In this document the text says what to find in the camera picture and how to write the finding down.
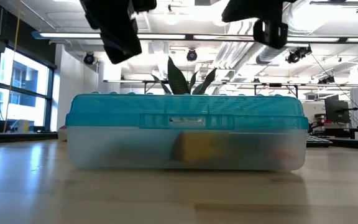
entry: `wooden table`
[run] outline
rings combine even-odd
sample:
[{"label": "wooden table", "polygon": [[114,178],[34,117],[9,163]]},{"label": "wooden table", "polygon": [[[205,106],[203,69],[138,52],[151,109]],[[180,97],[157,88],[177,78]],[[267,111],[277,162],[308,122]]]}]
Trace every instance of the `wooden table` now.
[{"label": "wooden table", "polygon": [[66,143],[0,144],[0,223],[358,223],[358,150],[292,173],[77,170]]}]

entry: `table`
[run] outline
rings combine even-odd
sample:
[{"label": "table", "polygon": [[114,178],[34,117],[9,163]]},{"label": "table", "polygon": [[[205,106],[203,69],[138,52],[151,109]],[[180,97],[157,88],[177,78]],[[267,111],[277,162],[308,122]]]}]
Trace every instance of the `table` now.
[{"label": "table", "polygon": [[78,170],[64,142],[0,144],[0,223],[358,223],[358,150],[292,173]]}]

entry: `computer monitor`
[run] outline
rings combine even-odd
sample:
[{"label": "computer monitor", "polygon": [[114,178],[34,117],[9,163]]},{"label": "computer monitor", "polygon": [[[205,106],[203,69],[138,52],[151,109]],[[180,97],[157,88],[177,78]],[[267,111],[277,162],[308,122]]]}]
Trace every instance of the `computer monitor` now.
[{"label": "computer monitor", "polygon": [[350,123],[349,105],[345,101],[325,99],[327,120],[335,123]]},{"label": "computer monitor", "polygon": [[339,100],[339,95],[327,97],[327,100]]}]

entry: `white wall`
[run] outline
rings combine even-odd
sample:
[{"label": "white wall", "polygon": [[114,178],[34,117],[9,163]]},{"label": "white wall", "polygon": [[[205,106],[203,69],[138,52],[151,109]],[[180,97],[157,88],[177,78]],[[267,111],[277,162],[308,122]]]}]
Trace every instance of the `white wall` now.
[{"label": "white wall", "polygon": [[100,93],[120,93],[120,83],[108,83],[103,80],[120,80],[121,65],[113,65],[111,62],[99,63],[98,92]]},{"label": "white wall", "polygon": [[66,114],[70,111],[71,101],[76,95],[98,90],[99,75],[57,45],[53,79],[53,103],[51,131],[65,124]]}]

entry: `teal plastic lid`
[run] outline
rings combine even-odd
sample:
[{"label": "teal plastic lid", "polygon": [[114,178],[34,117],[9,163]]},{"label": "teal plastic lid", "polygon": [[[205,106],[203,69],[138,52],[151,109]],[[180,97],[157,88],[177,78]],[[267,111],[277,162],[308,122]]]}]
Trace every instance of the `teal plastic lid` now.
[{"label": "teal plastic lid", "polygon": [[300,101],[287,96],[84,94],[67,126],[150,129],[308,129]]}]

